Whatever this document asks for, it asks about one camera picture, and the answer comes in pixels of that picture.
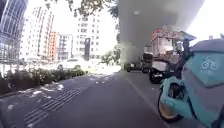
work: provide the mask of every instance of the glass building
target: glass building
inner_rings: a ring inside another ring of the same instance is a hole
[[[0,0],[0,62],[15,61],[28,0]]]

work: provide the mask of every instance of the asphalt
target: asphalt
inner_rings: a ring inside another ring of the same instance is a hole
[[[86,75],[0,99],[8,128],[196,128],[158,116],[159,85],[141,72]]]

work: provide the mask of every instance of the white car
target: white car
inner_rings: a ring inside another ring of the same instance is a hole
[[[57,66],[58,69],[81,69],[85,67],[85,61],[83,59],[72,58],[66,61],[60,62]]]

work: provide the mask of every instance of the building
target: building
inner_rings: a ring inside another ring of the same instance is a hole
[[[49,54],[51,47],[51,31],[54,15],[46,7],[34,8],[32,14],[25,19],[20,59],[48,63],[52,61]]]
[[[100,13],[88,17],[77,17],[77,32],[74,37],[74,56],[84,58],[85,40],[90,38],[90,60],[101,59],[100,49]]]
[[[60,34],[57,43],[57,61],[64,61],[73,56],[73,36]]]
[[[41,24],[35,16],[25,18],[20,40],[19,59],[25,62],[38,62],[38,44]]]
[[[28,0],[0,0],[0,58],[16,61],[19,54],[21,21]]]
[[[57,32],[51,32],[51,37],[50,37],[50,43],[49,43],[49,49],[48,49],[48,56],[50,58],[51,62],[56,61],[56,46],[59,38],[59,33]]]

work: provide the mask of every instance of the bridge underside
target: bridge underside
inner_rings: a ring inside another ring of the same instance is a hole
[[[135,60],[152,32],[164,25],[186,30],[204,0],[119,0],[121,62]]]

